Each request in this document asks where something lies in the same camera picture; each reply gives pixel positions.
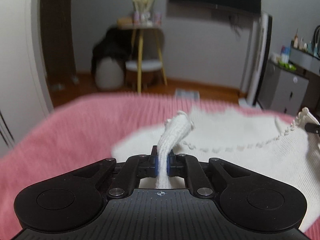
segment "white wall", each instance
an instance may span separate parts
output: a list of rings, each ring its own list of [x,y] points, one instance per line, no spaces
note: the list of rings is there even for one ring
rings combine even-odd
[[[0,0],[0,109],[16,142],[49,114],[33,50],[33,5]]]
[[[72,0],[71,4],[76,68],[87,72],[94,44],[117,18],[132,12],[132,2]],[[156,0],[155,10],[163,14],[163,54],[169,77],[240,88],[247,62],[251,17],[240,16],[238,35],[230,26],[226,12],[171,4],[167,7],[167,0]],[[156,50],[150,39],[146,43],[150,57]]]
[[[282,45],[290,45],[297,28],[308,42],[320,24],[319,4],[320,0],[262,0],[262,10],[273,16],[270,52],[279,53]],[[169,77],[247,90],[257,31],[251,17],[240,17],[238,37],[228,12],[167,4],[167,0],[156,0],[155,9],[164,15],[163,53]],[[131,0],[72,0],[78,71],[89,71],[93,45],[118,17],[131,11]]]
[[[262,10],[273,16],[270,52],[290,46],[297,28],[299,39],[309,42],[320,25],[319,4],[320,0],[262,0]]]

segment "pink knit fabric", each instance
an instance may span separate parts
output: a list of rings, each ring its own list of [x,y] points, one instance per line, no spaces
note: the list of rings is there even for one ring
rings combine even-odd
[[[226,102],[155,95],[97,94],[76,100],[56,110],[0,160],[0,239],[9,240],[21,230],[13,202],[22,189],[108,158],[112,146],[138,128],[162,123],[178,110],[189,112],[193,105],[208,112],[234,107],[248,115],[276,114]],[[293,120],[276,115],[288,123]],[[319,227],[318,220],[307,235],[320,239]]]

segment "white knit fabric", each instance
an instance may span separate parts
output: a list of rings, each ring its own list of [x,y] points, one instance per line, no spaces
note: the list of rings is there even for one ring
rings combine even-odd
[[[183,138],[185,138],[194,128],[188,115],[179,111],[178,115],[171,120],[167,120],[165,131],[161,136],[157,149],[159,158],[159,171],[156,180],[156,188],[171,188],[169,177],[167,176],[167,156]]]
[[[211,157],[218,157],[290,184],[304,194],[308,203],[300,230],[307,230],[317,219],[320,215],[320,140],[318,135],[306,133],[304,125],[306,122],[319,123],[308,109],[303,109],[294,123],[281,135],[257,140],[265,137],[265,134],[261,133],[255,138],[257,140],[255,142],[252,138],[247,138],[244,133],[251,134],[252,137],[252,132],[249,133],[249,130],[253,130],[253,133],[261,132],[265,129],[264,126],[269,124],[253,127],[252,124],[248,124],[249,120],[245,121],[246,117],[242,116],[239,117],[242,119],[241,122],[219,126],[220,121],[227,116],[203,113],[200,110],[193,111],[190,118],[196,128],[174,148],[176,154],[190,154],[202,162],[207,162]],[[250,127],[243,129],[239,125],[241,123],[242,126]],[[281,122],[274,122],[273,126],[283,129]],[[159,126],[140,131],[115,147],[113,156],[118,161],[125,161],[127,153],[150,154],[152,145],[157,144],[163,131],[163,127]],[[173,187],[184,187],[182,179],[173,180],[175,181],[173,185],[171,180]]]

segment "wooden floor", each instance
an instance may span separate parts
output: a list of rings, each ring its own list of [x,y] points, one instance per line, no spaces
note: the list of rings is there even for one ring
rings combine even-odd
[[[99,92],[94,84],[92,77],[89,74],[78,74],[78,78],[80,81],[78,85],[74,85],[72,82],[70,82],[65,84],[66,87],[64,90],[54,92],[49,90],[54,107],[61,106],[80,96]],[[150,86],[147,89],[144,89],[142,93],[174,95],[177,88],[199,91],[201,99],[222,100],[235,104],[238,103],[238,90],[236,89],[202,85],[193,82],[177,81],[171,79],[168,80],[168,86],[165,86],[163,84]],[[123,87],[117,90],[117,92],[119,91],[132,91],[132,89]]]

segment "white cloth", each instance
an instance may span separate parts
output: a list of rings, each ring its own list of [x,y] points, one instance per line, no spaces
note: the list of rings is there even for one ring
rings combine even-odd
[[[172,188],[167,175],[167,156],[171,149],[185,138],[193,128],[192,121],[183,111],[179,111],[177,116],[165,123],[165,131],[157,144],[159,172],[156,179],[156,188]]]
[[[304,130],[306,122],[319,124],[308,109],[285,130],[274,117],[249,118],[234,110],[208,114],[193,109],[189,116],[196,128],[174,148],[176,154],[190,154],[201,162],[218,157],[296,187],[308,203],[300,230],[312,225],[320,215],[320,140]],[[131,155],[150,154],[163,132],[163,125],[142,129],[117,145],[113,157],[123,162]],[[184,187],[179,178],[171,178],[171,185]]]

